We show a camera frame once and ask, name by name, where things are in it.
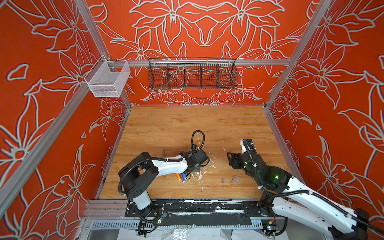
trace marker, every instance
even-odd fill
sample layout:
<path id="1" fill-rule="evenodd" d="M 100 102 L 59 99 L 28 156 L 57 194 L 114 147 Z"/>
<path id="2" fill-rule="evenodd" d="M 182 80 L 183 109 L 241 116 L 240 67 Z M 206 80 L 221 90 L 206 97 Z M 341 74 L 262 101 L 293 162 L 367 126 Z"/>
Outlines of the marker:
<path id="1" fill-rule="evenodd" d="M 184 174 L 179 174 L 180 175 L 180 177 L 181 177 L 181 181 L 183 181 L 183 182 L 185 182 L 185 178 L 184 178 Z"/>

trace black wire basket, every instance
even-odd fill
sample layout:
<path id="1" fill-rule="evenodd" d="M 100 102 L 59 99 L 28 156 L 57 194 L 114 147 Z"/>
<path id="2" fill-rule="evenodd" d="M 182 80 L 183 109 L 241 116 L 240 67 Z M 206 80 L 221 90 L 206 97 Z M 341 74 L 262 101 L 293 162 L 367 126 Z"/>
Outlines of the black wire basket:
<path id="1" fill-rule="evenodd" d="M 151 89 L 233 89 L 237 87 L 235 59 L 150 58 Z"/>

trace floral pattern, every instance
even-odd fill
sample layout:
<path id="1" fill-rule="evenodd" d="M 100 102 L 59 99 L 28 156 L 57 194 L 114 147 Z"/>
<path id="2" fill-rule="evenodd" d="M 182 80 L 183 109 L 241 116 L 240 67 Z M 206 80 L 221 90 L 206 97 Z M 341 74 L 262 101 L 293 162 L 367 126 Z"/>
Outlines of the floral pattern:
<path id="1" fill-rule="evenodd" d="M 365 209 L 381 229 L 384 48 L 377 34 L 383 14 L 382 2 L 332 1 L 271 108 L 305 182 Z M 311 124 L 297 121 L 298 111 Z"/>
<path id="2" fill-rule="evenodd" d="M 318 4 L 301 0 L 292 10 L 293 0 L 87 2 L 108 52 L 116 60 L 289 58 Z M 126 12 L 130 17 L 124 18 L 126 24 L 121 28 L 117 19 Z M 150 89 L 146 69 L 135 67 L 126 91 L 134 93 L 130 99 L 137 105 L 263 104 L 278 80 L 275 75 L 282 70 L 282 66 L 241 66 L 235 89 L 179 91 Z"/>
<path id="3" fill-rule="evenodd" d="M 0 107 L 0 187 L 26 161 L 100 57 L 73 0 L 8 0 L 1 11 L 7 24 L 1 25 L 0 42 L 9 59 L 0 67 L 6 103 Z M 113 104 L 86 95 L 0 219 L 0 239 L 74 238 L 127 113 L 121 98 L 109 100 Z M 86 134 L 100 113 L 114 125 Z"/>

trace red wall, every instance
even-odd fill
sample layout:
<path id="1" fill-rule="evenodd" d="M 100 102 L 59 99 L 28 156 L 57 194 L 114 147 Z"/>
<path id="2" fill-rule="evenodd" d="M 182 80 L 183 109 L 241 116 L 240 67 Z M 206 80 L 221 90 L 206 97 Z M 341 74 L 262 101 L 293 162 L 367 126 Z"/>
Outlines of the red wall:
<path id="1" fill-rule="evenodd" d="M 7 1 L 0 8 L 0 186 L 100 57 L 74 1 Z M 1 239 L 72 239 L 95 198 L 126 114 L 90 92 L 0 220 Z"/>
<path id="2" fill-rule="evenodd" d="M 383 13 L 382 1 L 334 1 L 271 110 L 306 184 L 382 229 Z"/>
<path id="3" fill-rule="evenodd" d="M 318 1 L 87 0 L 114 60 L 155 57 L 289 58 Z M 144 67 L 126 91 L 136 105 L 265 103 L 283 66 L 238 68 L 232 90 L 151 90 Z"/>

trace scratched table surface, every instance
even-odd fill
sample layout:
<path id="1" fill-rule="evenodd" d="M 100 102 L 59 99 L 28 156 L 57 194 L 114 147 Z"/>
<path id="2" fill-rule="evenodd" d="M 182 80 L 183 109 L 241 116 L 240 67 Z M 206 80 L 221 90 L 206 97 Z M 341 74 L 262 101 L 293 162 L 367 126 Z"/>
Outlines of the scratched table surface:
<path id="1" fill-rule="evenodd" d="M 259 106 L 134 106 L 129 115 L 116 155 L 111 164 L 100 198 L 124 198 L 118 193 L 119 170 L 142 152 L 153 157 L 174 157 L 180 150 L 189 151 L 195 130 L 205 133 L 203 150 L 210 163 L 193 172 L 185 183 L 175 174 L 156 178 L 148 188 L 151 198 L 251 198 L 262 191 L 243 170 L 228 164 L 227 152 L 240 152 L 240 140 L 253 139 L 257 152 L 268 165 L 288 166 L 271 128 Z M 198 146 L 202 135 L 196 134 Z M 233 175 L 238 184 L 231 183 Z"/>

